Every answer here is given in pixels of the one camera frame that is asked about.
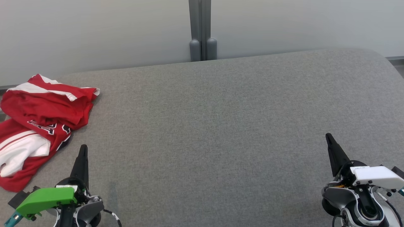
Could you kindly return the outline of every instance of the white wall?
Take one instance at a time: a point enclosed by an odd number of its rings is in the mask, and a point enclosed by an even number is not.
[[[187,0],[0,1],[0,86],[190,61]]]
[[[327,47],[404,56],[403,0],[212,0],[219,59]]]

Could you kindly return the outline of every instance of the robotic arm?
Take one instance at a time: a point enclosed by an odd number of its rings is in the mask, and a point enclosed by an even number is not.
[[[87,145],[82,145],[74,162],[70,177],[55,187],[34,187],[32,192],[20,191],[8,204],[16,209],[5,227],[14,227],[23,217],[35,221],[36,215],[46,210],[56,216],[54,227],[96,227],[101,220],[101,211],[112,214],[120,227],[119,218],[104,209],[100,196],[92,196],[88,190]]]
[[[350,160],[330,133],[326,140],[334,180],[322,190],[322,206],[334,216],[332,225],[341,217],[343,227],[402,227],[400,215],[382,193],[404,195],[404,172]],[[376,194],[389,206],[378,203]]]

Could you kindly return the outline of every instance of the baseball jersey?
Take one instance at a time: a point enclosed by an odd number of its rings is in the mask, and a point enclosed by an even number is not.
[[[0,186],[9,191],[24,189],[40,166],[68,141],[71,130],[88,123],[91,101],[99,92],[40,74],[8,89],[0,103],[12,118],[0,123]]]
[[[0,186],[8,191],[24,189],[38,168],[70,138],[71,130],[66,125],[29,124],[45,133],[40,135],[13,119],[0,123]]]

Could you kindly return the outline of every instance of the gray cushion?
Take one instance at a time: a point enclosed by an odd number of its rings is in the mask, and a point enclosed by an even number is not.
[[[85,143],[90,191],[124,226],[331,226],[320,192],[332,180],[327,132],[351,159],[404,170],[404,80],[369,50],[92,71],[59,82],[101,95],[89,124],[27,189],[69,176]],[[0,191],[3,221],[13,195]],[[20,226],[53,223],[45,213]],[[116,221],[103,213],[100,226]]]

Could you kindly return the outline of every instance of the red shirt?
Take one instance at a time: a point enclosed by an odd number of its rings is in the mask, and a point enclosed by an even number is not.
[[[3,95],[0,107],[13,120],[0,123],[0,145],[2,141],[15,136],[15,131],[25,129],[41,135],[50,145],[49,155],[27,157],[22,170],[11,177],[0,177],[0,186],[15,192],[24,189],[40,166],[56,153],[63,142],[67,142],[71,130],[77,130],[88,123],[89,112],[93,107],[91,101],[98,94],[97,88],[69,86],[40,74],[30,78],[27,83],[8,89]],[[20,140],[17,142],[21,143],[21,146],[14,145],[19,150],[23,147],[23,140]],[[21,157],[14,157],[14,160],[22,161]]]

